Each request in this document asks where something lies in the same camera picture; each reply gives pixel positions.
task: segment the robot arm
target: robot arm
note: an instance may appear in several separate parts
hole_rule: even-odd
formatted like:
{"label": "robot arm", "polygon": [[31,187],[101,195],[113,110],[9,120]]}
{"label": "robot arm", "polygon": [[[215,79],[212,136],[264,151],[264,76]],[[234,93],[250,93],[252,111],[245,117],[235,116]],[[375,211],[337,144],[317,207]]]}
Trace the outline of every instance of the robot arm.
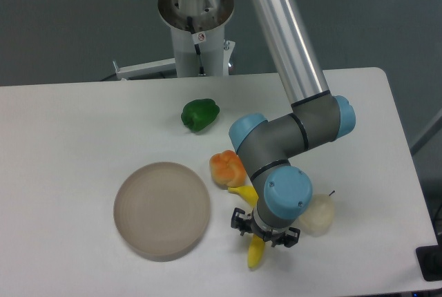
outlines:
{"label": "robot arm", "polygon": [[[214,6],[215,3],[179,1],[174,3],[174,0],[166,0],[164,5],[179,6],[173,14],[175,19],[178,15],[178,23],[180,17],[188,22],[189,16],[192,17],[187,29],[190,32],[192,26],[196,28],[195,21],[200,20],[199,27],[202,28],[211,15],[224,15],[224,18],[218,19],[227,21],[233,12],[230,0],[217,0],[220,5],[213,10],[206,8],[208,15],[203,13],[203,16],[200,16],[201,8],[195,9],[193,6],[201,3]],[[290,247],[296,244],[299,236],[299,230],[290,226],[307,209],[312,185],[304,172],[290,165],[289,158],[348,134],[355,126],[356,117],[344,97],[330,94],[295,1],[252,1],[293,113],[270,122],[261,114],[251,114],[239,119],[230,128],[233,147],[259,196],[256,207],[249,215],[235,209],[231,226],[241,230],[241,234],[254,233],[265,241],[270,240],[272,246],[283,244]],[[183,9],[182,2],[188,8]],[[183,63],[188,61],[191,61],[189,56]]]}

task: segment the metal bracket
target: metal bracket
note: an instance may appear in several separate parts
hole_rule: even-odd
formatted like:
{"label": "metal bracket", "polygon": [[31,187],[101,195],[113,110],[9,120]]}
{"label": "metal bracket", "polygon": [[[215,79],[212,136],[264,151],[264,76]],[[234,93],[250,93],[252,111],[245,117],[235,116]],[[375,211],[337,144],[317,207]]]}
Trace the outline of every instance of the metal bracket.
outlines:
{"label": "metal bracket", "polygon": [[[231,56],[233,49],[235,48],[235,42],[224,40],[224,67],[223,76],[229,76],[229,71],[233,68],[233,62]],[[119,67],[117,62],[112,61],[115,69],[115,74],[118,80],[129,79],[131,77],[140,77],[144,75],[151,75],[155,73],[170,72],[176,70],[175,59],[165,59],[154,62],[148,62],[146,64],[135,64],[133,66]]]}

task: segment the white table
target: white table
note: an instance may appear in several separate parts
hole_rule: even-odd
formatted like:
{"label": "white table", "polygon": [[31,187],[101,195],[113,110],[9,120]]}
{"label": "white table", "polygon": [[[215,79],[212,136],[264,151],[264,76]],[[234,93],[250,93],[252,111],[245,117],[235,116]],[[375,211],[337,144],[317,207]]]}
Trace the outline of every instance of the white table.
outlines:
{"label": "white table", "polygon": [[[327,235],[268,247],[247,268],[250,236],[230,228],[238,196],[211,180],[209,158],[231,149],[230,125],[290,112],[277,75],[0,88],[0,296],[348,296],[436,289],[414,250],[435,245],[429,215],[382,70],[326,72],[357,114],[353,133],[291,160],[336,201]],[[221,108],[201,135],[182,107]],[[133,253],[113,221],[122,182],[157,161],[193,169],[211,196],[199,245],[173,262]]]}

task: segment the cable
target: cable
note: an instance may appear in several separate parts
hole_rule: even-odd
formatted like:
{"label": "cable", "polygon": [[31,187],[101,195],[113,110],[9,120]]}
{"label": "cable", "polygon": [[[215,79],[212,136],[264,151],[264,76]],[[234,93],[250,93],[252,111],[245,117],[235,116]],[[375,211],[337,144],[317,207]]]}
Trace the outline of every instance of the cable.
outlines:
{"label": "cable", "polygon": [[116,77],[116,76],[117,76],[117,74],[116,74],[116,73],[113,73],[112,75],[109,75],[108,77],[105,77],[105,78],[101,79],[100,82],[105,82],[105,81],[107,81],[108,79],[111,79],[112,77]]}
{"label": "cable", "polygon": [[[190,16],[187,17],[187,26],[189,27],[191,34],[194,35],[196,31],[195,28],[193,27],[193,19]],[[204,71],[204,65],[202,63],[202,56],[199,44],[195,44],[195,51],[196,55],[198,56],[198,61],[200,63],[200,76],[205,76],[206,72]]]}
{"label": "cable", "polygon": [[436,221],[439,221],[438,216],[439,216],[439,213],[441,212],[441,209],[442,209],[442,203],[441,203],[441,205],[438,207],[438,209],[437,209],[437,211],[436,211],[436,214],[434,214],[433,220],[431,221],[432,224],[433,224],[433,229],[434,229],[434,230],[436,230]]}

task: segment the orange bell pepper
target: orange bell pepper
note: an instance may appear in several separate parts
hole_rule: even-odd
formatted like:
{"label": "orange bell pepper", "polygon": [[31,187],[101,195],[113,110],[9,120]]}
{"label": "orange bell pepper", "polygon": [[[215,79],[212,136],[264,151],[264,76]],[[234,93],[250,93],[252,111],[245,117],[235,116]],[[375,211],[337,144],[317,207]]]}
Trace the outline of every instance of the orange bell pepper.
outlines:
{"label": "orange bell pepper", "polygon": [[216,183],[230,187],[244,185],[247,173],[240,157],[235,152],[227,150],[215,154],[211,157],[209,165],[212,178]]}

